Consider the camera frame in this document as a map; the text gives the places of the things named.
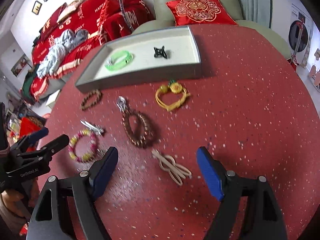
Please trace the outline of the left hand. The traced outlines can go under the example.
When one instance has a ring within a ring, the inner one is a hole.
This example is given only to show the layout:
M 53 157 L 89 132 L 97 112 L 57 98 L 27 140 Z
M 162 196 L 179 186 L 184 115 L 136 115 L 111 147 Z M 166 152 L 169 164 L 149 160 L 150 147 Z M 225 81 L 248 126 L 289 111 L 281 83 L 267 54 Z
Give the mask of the left hand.
M 35 206 L 39 194 L 38 178 L 35 178 L 30 191 L 30 198 L 28 202 L 29 207 Z M 18 235 L 21 228 L 27 222 L 22 211 L 16 204 L 23 198 L 23 194 L 15 190 L 6 190 L 1 193 L 1 218 L 14 235 Z

